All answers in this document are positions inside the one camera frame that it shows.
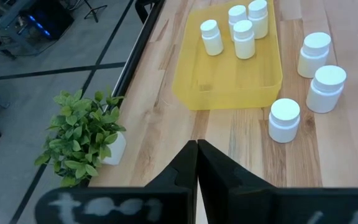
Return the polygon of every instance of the yellow plastic tray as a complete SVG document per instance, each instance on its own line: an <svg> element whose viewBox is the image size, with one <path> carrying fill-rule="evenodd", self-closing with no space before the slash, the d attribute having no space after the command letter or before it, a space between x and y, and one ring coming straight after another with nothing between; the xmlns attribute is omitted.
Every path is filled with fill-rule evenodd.
<svg viewBox="0 0 358 224"><path fill-rule="evenodd" d="M190 13L173 92L190 110L261 108L271 105L281 89L283 72L277 40L273 0L268 0L269 32L255 41L256 53L247 60L236 57L231 41L228 10L251 0L236 0ZM208 19L219 24L224 50L207 55L200 25Z"/></svg>

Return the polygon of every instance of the pill bottle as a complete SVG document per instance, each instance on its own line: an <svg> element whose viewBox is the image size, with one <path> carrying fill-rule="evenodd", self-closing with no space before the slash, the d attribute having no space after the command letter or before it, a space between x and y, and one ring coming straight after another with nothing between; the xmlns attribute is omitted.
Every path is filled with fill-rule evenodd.
<svg viewBox="0 0 358 224"><path fill-rule="evenodd" d="M326 65L316 71L310 83L306 105L316 113L327 113L335 108L344 88L346 72L341 67Z"/></svg>
<svg viewBox="0 0 358 224"><path fill-rule="evenodd" d="M252 22L255 39L264 38L269 31L267 1L255 0L248 5L248 20Z"/></svg>
<svg viewBox="0 0 358 224"><path fill-rule="evenodd" d="M248 59L255 54L255 35L252 23L243 20L234 25L234 47L239 59Z"/></svg>
<svg viewBox="0 0 358 224"><path fill-rule="evenodd" d="M305 78L313 78L317 69L326 65L331 37L323 32L306 36L300 50L298 73Z"/></svg>
<svg viewBox="0 0 358 224"><path fill-rule="evenodd" d="M243 5L236 5L230 8L229 10L229 28L231 40L234 41L233 27L239 21L247 19L247 9Z"/></svg>
<svg viewBox="0 0 358 224"><path fill-rule="evenodd" d="M279 99L273 103L268 116L268 134L276 142L290 142L295 139L299 123L299 104L288 98Z"/></svg>
<svg viewBox="0 0 358 224"><path fill-rule="evenodd" d="M203 22L200 26L205 51L210 56L215 56L223 51L223 42L218 22L213 19Z"/></svg>

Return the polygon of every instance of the wooden tabletop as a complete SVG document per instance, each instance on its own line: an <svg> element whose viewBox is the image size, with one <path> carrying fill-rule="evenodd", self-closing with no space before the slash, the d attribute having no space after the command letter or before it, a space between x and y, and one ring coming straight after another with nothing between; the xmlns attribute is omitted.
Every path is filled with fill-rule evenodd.
<svg viewBox="0 0 358 224"><path fill-rule="evenodd" d="M190 111L172 81L190 11L225 0L166 0L121 107L127 147L118 166L103 166L90 186L143 186L190 139L206 139L277 187L358 187L358 0L276 0L283 65L279 98L301 106L301 125L288 144L268 135L270 108ZM305 105L310 80L296 72L304 36L333 38L328 64L347 72L334 111Z"/></svg>

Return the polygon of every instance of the potted plant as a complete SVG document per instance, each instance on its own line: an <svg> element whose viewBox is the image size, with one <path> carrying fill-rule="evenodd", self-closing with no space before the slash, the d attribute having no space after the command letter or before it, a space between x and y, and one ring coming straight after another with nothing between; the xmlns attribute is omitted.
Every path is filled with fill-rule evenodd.
<svg viewBox="0 0 358 224"><path fill-rule="evenodd" d="M35 165L53 165L55 173L63 177L62 187L89 182L90 177L98 175L95 168L101 163L119 162L126 145L121 133L125 128L116 124L117 104L123 97L109 93L103 102L100 91L94 94L94 100L81 96L82 90L74 95L61 91L53 98L60 105L60 114L52 118L48 129L55 130L56 135L47 136L45 151L35 160Z"/></svg>

